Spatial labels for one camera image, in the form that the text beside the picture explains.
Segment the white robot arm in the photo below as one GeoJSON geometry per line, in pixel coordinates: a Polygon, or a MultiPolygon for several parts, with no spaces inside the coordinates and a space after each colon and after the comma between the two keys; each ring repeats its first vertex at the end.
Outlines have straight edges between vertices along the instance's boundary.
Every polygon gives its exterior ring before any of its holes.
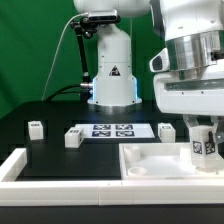
{"type": "Polygon", "coordinates": [[[122,18],[139,17],[152,39],[149,67],[163,113],[181,114],[197,127],[212,118],[217,144],[224,141],[224,0],[73,0],[84,35],[98,36],[98,73],[88,103],[99,109],[141,101],[132,74],[130,36],[122,18]]]}

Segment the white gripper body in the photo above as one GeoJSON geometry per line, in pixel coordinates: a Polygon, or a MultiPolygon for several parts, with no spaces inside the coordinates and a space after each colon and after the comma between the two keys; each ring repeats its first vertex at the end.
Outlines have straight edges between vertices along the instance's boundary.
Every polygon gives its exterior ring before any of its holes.
{"type": "Polygon", "coordinates": [[[158,73],[153,85],[163,113],[224,116],[224,68],[205,68],[201,78],[186,80],[174,72],[158,73]]]}

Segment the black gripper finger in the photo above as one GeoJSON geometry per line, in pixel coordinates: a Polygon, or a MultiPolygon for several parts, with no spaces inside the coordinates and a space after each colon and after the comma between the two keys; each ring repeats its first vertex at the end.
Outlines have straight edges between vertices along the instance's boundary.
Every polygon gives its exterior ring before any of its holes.
{"type": "Polygon", "coordinates": [[[224,142],[224,116],[212,116],[213,135],[215,142],[221,144],[224,142]]]}
{"type": "Polygon", "coordinates": [[[197,127],[199,125],[197,118],[198,118],[197,115],[189,115],[189,114],[183,115],[184,123],[187,126],[188,131],[189,131],[189,140],[190,141],[193,140],[192,128],[197,127]]]}

